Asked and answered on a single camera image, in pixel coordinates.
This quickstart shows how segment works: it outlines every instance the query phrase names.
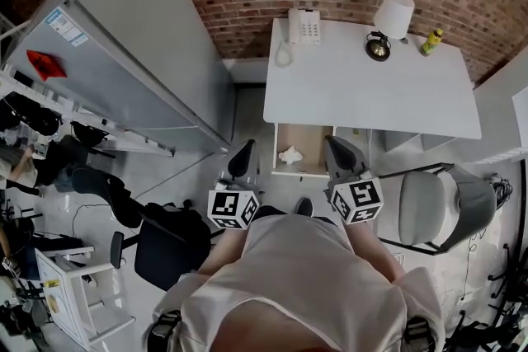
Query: hand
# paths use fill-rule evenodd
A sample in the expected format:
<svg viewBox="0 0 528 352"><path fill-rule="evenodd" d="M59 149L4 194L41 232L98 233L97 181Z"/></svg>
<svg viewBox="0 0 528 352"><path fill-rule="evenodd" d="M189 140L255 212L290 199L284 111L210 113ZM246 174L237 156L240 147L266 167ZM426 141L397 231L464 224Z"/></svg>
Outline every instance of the hand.
<svg viewBox="0 0 528 352"><path fill-rule="evenodd" d="M35 152L35 147L33 147L33 144L31 145L28 145L25 152L24 152L24 156L25 157L31 157L31 155Z"/></svg>
<svg viewBox="0 0 528 352"><path fill-rule="evenodd" d="M9 261L11 262L11 270L13 271L13 273L15 273L15 275L17 277L20 277L20 273L21 273L21 270L20 270L20 266L18 265L17 263L17 260L15 260L12 256L9 257Z"/></svg>

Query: telephone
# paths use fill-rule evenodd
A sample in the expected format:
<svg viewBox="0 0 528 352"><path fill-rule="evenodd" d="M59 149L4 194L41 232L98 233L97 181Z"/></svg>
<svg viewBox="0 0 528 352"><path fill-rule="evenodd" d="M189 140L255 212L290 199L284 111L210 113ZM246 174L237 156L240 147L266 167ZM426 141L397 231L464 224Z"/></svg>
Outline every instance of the telephone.
<svg viewBox="0 0 528 352"><path fill-rule="evenodd" d="M318 45L321 43L319 11L310 9L290 9L290 39L282 40L275 53L275 65L288 68L294 61L292 45Z"/></svg>
<svg viewBox="0 0 528 352"><path fill-rule="evenodd" d="M318 45L321 43L321 15L311 9L290 9L290 44Z"/></svg>

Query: white wall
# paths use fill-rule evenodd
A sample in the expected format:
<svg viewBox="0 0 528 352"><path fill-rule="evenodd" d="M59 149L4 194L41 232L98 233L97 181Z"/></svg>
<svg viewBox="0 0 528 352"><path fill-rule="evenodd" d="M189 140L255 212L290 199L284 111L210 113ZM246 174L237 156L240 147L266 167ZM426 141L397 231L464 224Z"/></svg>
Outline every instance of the white wall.
<svg viewBox="0 0 528 352"><path fill-rule="evenodd" d="M451 147L464 162L476 162L528 145L528 47L474 90L480 140L456 139ZM523 138L519 127L523 128Z"/></svg>
<svg viewBox="0 0 528 352"><path fill-rule="evenodd" d="M266 83L268 58L224 59L235 83Z"/></svg>

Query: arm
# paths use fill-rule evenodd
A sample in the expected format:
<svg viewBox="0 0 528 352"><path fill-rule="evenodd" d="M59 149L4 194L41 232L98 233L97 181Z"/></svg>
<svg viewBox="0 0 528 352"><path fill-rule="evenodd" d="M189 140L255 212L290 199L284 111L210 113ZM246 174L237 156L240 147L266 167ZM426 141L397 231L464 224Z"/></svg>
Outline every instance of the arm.
<svg viewBox="0 0 528 352"><path fill-rule="evenodd" d="M227 264L234 263L242 256L248 230L226 229L204 264L198 269L199 275L212 276Z"/></svg>
<svg viewBox="0 0 528 352"><path fill-rule="evenodd" d="M0 245L2 246L3 255L9 258L11 255L11 247L7 240L6 233L3 231L3 225L0 223Z"/></svg>
<svg viewBox="0 0 528 352"><path fill-rule="evenodd" d="M15 166L14 169L11 170L11 172L9 173L9 176L7 177L7 179L9 179L10 181L12 182L16 182L17 179L20 177L20 175L22 173L24 173L24 169L26 167L26 163L31 160L31 154L33 154L33 146L30 145L28 148L26 148L25 152L24 152L24 155L22 156L22 158L20 159L20 161L18 162L18 164Z"/></svg>
<svg viewBox="0 0 528 352"><path fill-rule="evenodd" d="M390 283L405 274L403 267L370 230L367 223L347 224L345 231L356 255L368 261Z"/></svg>

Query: desk drawer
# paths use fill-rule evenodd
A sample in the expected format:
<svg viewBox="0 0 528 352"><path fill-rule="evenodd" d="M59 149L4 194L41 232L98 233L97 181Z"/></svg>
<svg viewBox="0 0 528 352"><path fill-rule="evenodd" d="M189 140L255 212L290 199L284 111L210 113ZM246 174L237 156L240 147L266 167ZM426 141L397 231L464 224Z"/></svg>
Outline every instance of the desk drawer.
<svg viewBox="0 0 528 352"><path fill-rule="evenodd" d="M275 124L275 143L273 147L274 175L326 177L324 166L323 140L327 135L334 135L333 126L309 124ZM303 155L300 162L287 165L279 159L279 153L291 146Z"/></svg>

